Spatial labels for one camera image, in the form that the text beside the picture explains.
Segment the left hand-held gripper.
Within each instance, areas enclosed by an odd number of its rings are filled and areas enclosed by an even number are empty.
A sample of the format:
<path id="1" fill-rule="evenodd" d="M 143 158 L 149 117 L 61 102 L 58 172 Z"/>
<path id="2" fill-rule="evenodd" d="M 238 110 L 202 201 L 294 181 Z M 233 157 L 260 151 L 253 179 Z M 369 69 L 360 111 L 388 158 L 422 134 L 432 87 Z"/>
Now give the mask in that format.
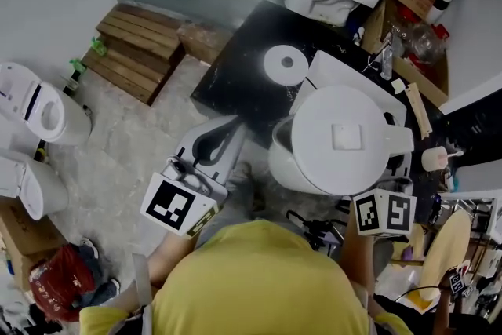
<path id="1" fill-rule="evenodd" d="M 189 129 L 154 173 L 140 213 L 166 230 L 193 238 L 219 212 L 227 182 L 246 138 L 246 124 L 237 115 L 220 116 Z"/>

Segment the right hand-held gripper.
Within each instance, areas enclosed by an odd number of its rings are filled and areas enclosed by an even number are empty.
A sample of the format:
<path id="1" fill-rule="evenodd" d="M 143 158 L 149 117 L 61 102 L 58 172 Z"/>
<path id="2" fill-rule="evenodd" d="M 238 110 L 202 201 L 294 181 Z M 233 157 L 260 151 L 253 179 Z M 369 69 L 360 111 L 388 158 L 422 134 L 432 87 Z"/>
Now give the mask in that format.
<path id="1" fill-rule="evenodd" d="M 413 196 L 413 182 L 409 178 L 412 154 L 404 154 L 397 171 L 397 159 L 390 158 L 384 170 L 384 179 L 365 192 L 352 197 L 357 230 L 360 235 L 410 235 L 415 217 L 417 198 Z"/>

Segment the large white lidded pot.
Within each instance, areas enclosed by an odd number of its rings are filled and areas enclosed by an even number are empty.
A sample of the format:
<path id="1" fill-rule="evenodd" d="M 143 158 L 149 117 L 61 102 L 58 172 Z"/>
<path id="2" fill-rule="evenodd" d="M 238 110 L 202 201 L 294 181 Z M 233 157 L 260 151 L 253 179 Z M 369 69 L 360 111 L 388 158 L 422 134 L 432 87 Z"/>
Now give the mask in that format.
<path id="1" fill-rule="evenodd" d="M 382 177 L 389 158 L 413 149 L 411 129 L 388 124 L 369 96 L 350 86 L 327 86 L 276 124 L 268 165 L 289 190 L 356 195 Z"/>

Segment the white round disc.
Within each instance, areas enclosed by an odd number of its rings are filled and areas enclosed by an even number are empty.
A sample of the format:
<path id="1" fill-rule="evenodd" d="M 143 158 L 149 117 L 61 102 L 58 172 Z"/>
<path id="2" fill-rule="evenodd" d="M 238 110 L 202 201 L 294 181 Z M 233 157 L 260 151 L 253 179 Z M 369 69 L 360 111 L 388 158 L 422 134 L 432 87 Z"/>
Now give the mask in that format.
<path id="1" fill-rule="evenodd" d="M 300 84 L 308 70 L 307 57 L 293 46 L 273 46 L 264 54 L 264 72 L 270 80 L 281 86 Z"/>

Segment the person's right forearm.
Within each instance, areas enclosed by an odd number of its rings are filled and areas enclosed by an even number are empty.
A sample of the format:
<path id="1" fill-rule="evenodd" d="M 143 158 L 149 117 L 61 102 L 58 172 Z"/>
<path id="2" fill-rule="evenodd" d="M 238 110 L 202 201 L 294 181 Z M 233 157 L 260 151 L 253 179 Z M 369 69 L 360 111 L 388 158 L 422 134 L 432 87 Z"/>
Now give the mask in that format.
<path id="1" fill-rule="evenodd" d="M 369 294 L 374 293 L 373 239 L 347 232 L 341 250 L 340 267 L 350 281 L 362 286 Z"/>

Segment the person's gray trousers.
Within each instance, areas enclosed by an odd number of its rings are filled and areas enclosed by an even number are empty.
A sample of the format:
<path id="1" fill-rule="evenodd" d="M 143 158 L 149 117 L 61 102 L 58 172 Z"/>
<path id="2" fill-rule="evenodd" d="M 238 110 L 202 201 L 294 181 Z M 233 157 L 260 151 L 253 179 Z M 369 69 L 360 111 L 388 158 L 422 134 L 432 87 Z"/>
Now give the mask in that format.
<path id="1" fill-rule="evenodd" d="M 306 240 L 304 231 L 280 213 L 271 209 L 256 211 L 255 185 L 248 162 L 238 162 L 225 185 L 228 195 L 220 212 L 201 230 L 195 248 L 207 243 L 218 231 L 236 224 L 267 221 L 291 231 Z"/>

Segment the light wooden strip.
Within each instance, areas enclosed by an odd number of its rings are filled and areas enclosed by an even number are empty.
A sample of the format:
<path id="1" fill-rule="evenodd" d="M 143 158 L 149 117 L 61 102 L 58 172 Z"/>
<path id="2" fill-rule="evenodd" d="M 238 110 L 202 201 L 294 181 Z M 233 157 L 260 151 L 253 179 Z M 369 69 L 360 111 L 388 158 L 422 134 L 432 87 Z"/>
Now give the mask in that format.
<path id="1" fill-rule="evenodd" d="M 406 96 L 417 120 L 421 139 L 425 139 L 432 133 L 431 123 L 422 101 L 420 91 L 416 83 L 410 83 L 405 89 Z"/>

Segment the brown scuffed board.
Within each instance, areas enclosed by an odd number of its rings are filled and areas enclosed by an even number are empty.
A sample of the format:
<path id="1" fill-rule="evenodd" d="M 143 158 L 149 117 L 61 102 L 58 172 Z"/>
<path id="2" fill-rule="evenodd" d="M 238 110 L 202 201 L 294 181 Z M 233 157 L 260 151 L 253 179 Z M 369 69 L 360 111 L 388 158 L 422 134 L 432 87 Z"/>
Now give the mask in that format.
<path id="1" fill-rule="evenodd" d="M 187 55 L 207 64 L 212 64 L 230 41 L 233 33 L 211 26 L 187 22 L 178 28 L 177 35 Z"/>

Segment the chrome faucet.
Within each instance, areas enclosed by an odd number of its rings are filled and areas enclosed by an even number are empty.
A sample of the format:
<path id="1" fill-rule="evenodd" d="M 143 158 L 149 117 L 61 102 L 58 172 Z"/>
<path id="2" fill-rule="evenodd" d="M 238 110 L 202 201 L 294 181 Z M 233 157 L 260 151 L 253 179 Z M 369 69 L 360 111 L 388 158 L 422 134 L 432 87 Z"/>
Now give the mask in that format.
<path id="1" fill-rule="evenodd" d="M 381 47 L 368 57 L 367 65 L 362 70 L 365 72 L 369 68 L 380 70 L 380 77 L 389 81 L 393 71 L 392 33 L 388 32 Z"/>

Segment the white rectangular basin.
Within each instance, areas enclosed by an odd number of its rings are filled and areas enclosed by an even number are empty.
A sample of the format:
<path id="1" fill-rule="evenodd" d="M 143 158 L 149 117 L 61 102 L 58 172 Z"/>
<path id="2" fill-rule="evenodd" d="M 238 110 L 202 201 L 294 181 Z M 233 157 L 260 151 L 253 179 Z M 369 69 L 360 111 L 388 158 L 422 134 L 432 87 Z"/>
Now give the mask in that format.
<path id="1" fill-rule="evenodd" d="M 345 63 L 319 51 L 276 135 L 303 175 L 354 169 L 382 174 L 413 150 L 406 106 Z"/>

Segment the person's yellow shirt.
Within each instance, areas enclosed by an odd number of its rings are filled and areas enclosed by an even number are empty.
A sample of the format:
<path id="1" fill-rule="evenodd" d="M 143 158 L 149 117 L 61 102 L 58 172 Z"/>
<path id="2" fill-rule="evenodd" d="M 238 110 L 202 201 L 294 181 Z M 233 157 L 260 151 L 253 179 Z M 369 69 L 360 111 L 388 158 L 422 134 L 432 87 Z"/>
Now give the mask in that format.
<path id="1" fill-rule="evenodd" d="M 412 335 L 340 265 L 257 221 L 218 231 L 153 287 L 80 313 L 81 335 Z"/>

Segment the open cardboard box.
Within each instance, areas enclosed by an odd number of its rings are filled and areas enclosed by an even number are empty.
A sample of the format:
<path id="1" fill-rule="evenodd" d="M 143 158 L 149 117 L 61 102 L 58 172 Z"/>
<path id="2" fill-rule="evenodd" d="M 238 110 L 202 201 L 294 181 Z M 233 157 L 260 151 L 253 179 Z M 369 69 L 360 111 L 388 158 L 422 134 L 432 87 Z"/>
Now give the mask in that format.
<path id="1" fill-rule="evenodd" d="M 383 44 L 388 32 L 395 43 L 393 50 L 394 71 L 408 82 L 417 84 L 419 91 L 436 107 L 449 99 L 448 63 L 446 50 L 441 59 L 433 65 L 422 64 L 406 49 L 408 29 L 414 24 L 427 24 L 436 35 L 446 42 L 449 32 L 443 25 L 429 24 L 425 18 L 435 0 L 380 0 L 365 23 L 362 48 L 375 53 Z"/>

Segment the white toilet with open lid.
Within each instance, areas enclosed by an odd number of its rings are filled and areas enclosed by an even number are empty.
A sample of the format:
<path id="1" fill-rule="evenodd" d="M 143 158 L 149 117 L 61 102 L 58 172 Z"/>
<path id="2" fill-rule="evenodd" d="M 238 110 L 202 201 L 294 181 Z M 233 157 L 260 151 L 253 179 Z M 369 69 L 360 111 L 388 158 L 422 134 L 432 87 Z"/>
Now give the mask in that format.
<path id="1" fill-rule="evenodd" d="M 51 144 L 83 144 L 92 130 L 83 106 L 29 68 L 13 62 L 0 63 L 0 114 L 22 122 L 40 140 Z"/>

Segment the red bag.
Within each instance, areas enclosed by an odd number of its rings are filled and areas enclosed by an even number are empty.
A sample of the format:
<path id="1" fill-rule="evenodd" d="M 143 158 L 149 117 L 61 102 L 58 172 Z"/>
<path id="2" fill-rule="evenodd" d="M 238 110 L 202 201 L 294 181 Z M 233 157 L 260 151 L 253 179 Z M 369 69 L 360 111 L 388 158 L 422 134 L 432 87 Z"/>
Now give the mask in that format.
<path id="1" fill-rule="evenodd" d="M 118 296 L 120 283 L 102 265 L 99 251 L 88 238 L 61 246 L 48 260 L 37 263 L 28 283 L 38 308 L 48 319 L 77 322 L 80 311 Z"/>

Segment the closed cardboard box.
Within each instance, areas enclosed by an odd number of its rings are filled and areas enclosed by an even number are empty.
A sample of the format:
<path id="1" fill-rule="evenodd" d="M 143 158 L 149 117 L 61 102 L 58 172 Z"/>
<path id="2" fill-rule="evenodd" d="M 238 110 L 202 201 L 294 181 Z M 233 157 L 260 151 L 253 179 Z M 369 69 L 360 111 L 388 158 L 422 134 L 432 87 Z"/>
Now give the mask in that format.
<path id="1" fill-rule="evenodd" d="M 31 269 L 67 242 L 48 217 L 31 219 L 17 198 L 0 197 L 0 234 L 12 261 L 14 280 L 26 292 L 31 290 Z"/>

